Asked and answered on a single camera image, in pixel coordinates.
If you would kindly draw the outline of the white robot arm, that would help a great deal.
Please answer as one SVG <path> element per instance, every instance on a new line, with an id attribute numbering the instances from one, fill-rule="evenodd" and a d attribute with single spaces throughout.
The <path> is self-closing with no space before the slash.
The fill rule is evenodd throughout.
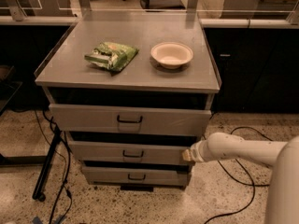
<path id="1" fill-rule="evenodd" d="M 299 224 L 299 137 L 290 141 L 256 141 L 213 133 L 182 152 L 185 161 L 241 158 L 272 167 L 264 224 Z"/>

